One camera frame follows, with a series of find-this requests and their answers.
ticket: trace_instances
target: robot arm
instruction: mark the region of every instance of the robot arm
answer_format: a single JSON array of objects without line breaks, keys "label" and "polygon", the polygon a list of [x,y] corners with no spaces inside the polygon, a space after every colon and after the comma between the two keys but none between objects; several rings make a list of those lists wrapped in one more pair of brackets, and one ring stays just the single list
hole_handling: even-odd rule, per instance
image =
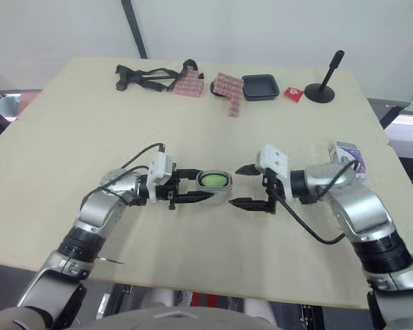
[{"label": "robot arm", "polygon": [[[284,205],[292,196],[304,204],[327,201],[372,288],[368,302],[375,327],[413,329],[413,256],[383,202],[356,178],[350,166],[329,163],[290,171],[287,161],[281,151],[267,145],[258,153],[255,164],[243,166],[236,173],[263,174],[269,198],[281,199]],[[265,201],[230,201],[245,210],[254,210],[252,203],[262,202],[263,211],[275,212],[275,205]]]},{"label": "robot arm", "polygon": [[84,198],[78,217],[58,249],[53,251],[32,279],[17,307],[0,312],[0,329],[64,329],[69,327],[85,297],[81,280],[94,261],[127,206],[143,206],[147,199],[175,204],[195,203],[211,192],[179,193],[181,179],[193,180],[200,170],[176,169],[160,148],[150,163],[149,174],[118,168],[106,174],[100,186]]}]

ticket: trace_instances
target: round black base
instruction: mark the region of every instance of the round black base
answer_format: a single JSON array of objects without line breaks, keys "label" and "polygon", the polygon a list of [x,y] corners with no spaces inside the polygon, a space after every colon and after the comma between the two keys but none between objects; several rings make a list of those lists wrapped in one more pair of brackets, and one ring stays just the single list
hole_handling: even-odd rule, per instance
[{"label": "round black base", "polygon": [[326,86],[325,89],[320,91],[320,86],[321,84],[307,85],[304,90],[304,95],[314,102],[329,103],[335,97],[335,92],[329,86]]}]

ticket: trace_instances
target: black cable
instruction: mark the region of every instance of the black cable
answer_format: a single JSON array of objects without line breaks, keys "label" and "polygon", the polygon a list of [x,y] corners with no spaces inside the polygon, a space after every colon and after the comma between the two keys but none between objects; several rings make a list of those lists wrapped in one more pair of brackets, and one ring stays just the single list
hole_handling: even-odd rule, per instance
[{"label": "black cable", "polygon": [[338,181],[338,179],[344,174],[344,172],[346,172],[353,164],[355,164],[355,167],[353,168],[355,171],[358,168],[359,162],[354,159],[351,162],[348,162],[338,173],[337,175],[335,175],[333,177],[333,179],[329,182],[329,184],[324,188],[324,190],[321,192],[321,194],[319,194],[317,192],[317,201],[319,201],[321,198],[323,198],[328,192],[329,190],[333,187],[333,185],[335,184],[335,182]]},{"label": "black cable", "polygon": [[[323,198],[328,191],[334,186],[334,184],[337,182],[337,180],[353,165],[355,164],[354,169],[356,170],[358,168],[359,162],[355,159],[352,160],[351,162],[347,163],[334,177],[332,180],[330,180],[329,184],[324,188],[324,190],[321,192],[321,194],[317,193],[317,200],[320,200]],[[326,245],[333,245],[340,240],[342,240],[346,235],[345,234],[340,234],[338,237],[331,241],[327,241],[320,236],[316,232],[312,230],[300,217],[297,213],[294,212],[294,210],[280,197],[277,191],[275,189],[270,188],[269,192],[280,202],[281,205],[289,212],[290,215],[310,234],[314,239],[316,239],[318,242],[326,244]]]},{"label": "black cable", "polygon": [[118,195],[117,193],[115,193],[115,192],[113,192],[113,191],[111,191],[110,189],[107,189],[107,188],[103,188],[102,190],[104,190],[105,192],[107,192],[109,194],[117,196],[117,198],[119,198],[121,201],[123,201],[125,205],[129,205],[129,202],[126,201],[124,199],[124,197],[122,197],[121,195]]},{"label": "black cable", "polygon": [[155,146],[159,146],[159,151],[162,151],[162,152],[165,151],[165,145],[163,143],[160,143],[160,142],[159,143],[153,143],[153,144],[149,145],[147,148],[141,150],[136,156],[134,156],[127,163],[122,165],[121,168],[126,168],[131,163],[133,163],[135,160],[137,160],[143,153],[145,153],[146,151],[154,148]]},{"label": "black cable", "polygon": [[143,169],[146,169],[146,170],[149,169],[147,166],[144,166],[144,165],[135,166],[135,167],[133,167],[133,168],[130,168],[129,170],[126,170],[124,173],[122,173],[122,174],[120,174],[119,176],[115,177],[114,179],[110,180],[110,181],[107,182],[106,184],[103,184],[103,185],[101,185],[101,186],[98,186],[98,187],[96,187],[95,189],[93,189],[92,191],[90,191],[89,193],[87,193],[87,194],[84,196],[83,200],[81,201],[80,210],[83,208],[84,203],[89,199],[89,197],[90,197],[91,195],[93,195],[94,193],[96,193],[96,192],[99,191],[99,190],[106,189],[108,186],[111,186],[112,184],[114,184],[114,183],[117,182],[118,180],[121,180],[121,179],[122,179],[124,176],[126,176],[127,174],[129,174],[129,173],[131,173],[131,172],[134,172],[134,171],[136,171],[136,170],[138,170],[138,169],[140,169],[140,168],[143,168]]},{"label": "black cable", "polygon": [[280,195],[278,195],[278,192],[276,192],[273,189],[270,189],[270,193],[273,194],[273,196],[276,198],[276,200],[278,200],[280,202],[281,205],[283,205],[283,207],[286,209],[286,211],[289,212],[290,215],[293,216],[293,218],[304,228],[306,229],[306,231],[312,235],[312,237],[314,239],[316,239],[318,242],[326,244],[326,245],[333,245],[336,244],[338,242],[340,242],[340,240],[342,240],[345,237],[345,234],[341,234],[339,235],[337,238],[331,240],[331,241],[327,241],[323,238],[321,238],[320,236],[318,236],[318,234],[316,232],[314,232],[303,220],[301,220],[301,218],[298,216],[297,213],[294,212],[294,210],[292,208],[290,208],[290,206],[280,197]]}]

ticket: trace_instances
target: small box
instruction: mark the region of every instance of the small box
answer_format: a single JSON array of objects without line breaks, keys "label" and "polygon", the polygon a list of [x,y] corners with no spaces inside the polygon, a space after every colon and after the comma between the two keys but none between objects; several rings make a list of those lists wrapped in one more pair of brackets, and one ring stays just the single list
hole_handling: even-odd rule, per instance
[{"label": "small box", "polygon": [[364,164],[363,156],[361,151],[359,151],[356,144],[335,141],[335,144],[329,150],[330,158],[332,162],[347,164],[352,160],[357,160],[359,162],[357,168],[357,179],[364,181],[366,180],[366,165]]}]

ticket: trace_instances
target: black pole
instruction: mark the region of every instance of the black pole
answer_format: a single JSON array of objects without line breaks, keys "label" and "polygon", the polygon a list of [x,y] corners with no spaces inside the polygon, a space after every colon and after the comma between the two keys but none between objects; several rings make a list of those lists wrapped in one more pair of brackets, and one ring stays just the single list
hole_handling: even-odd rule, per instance
[{"label": "black pole", "polygon": [[130,25],[131,33],[135,39],[136,47],[138,47],[139,55],[141,58],[148,58],[145,51],[144,43],[140,35],[138,21],[136,20],[135,12],[133,10],[133,5],[131,4],[133,0],[121,0],[121,4],[124,8],[125,17]]},{"label": "black pole", "polygon": [[329,71],[324,77],[323,82],[321,84],[310,84],[305,88],[304,94],[309,100],[318,103],[328,103],[333,100],[333,98],[335,97],[335,92],[329,86],[327,86],[327,84],[333,74],[333,71],[338,68],[338,65],[341,62],[343,56],[344,51],[339,50],[338,52],[336,52],[329,64]]}]

